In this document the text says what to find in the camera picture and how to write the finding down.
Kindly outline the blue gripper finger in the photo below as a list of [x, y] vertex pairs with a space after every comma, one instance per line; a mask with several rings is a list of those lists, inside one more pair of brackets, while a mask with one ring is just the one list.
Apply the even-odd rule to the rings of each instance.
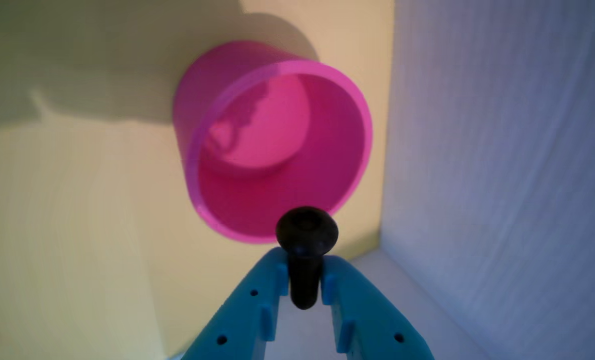
[[432, 360], [425, 339], [347, 260], [323, 258], [321, 297], [331, 308], [335, 350], [348, 360]]
[[263, 360], [275, 339], [280, 297], [288, 291], [288, 255], [275, 247], [231, 292], [183, 360]]

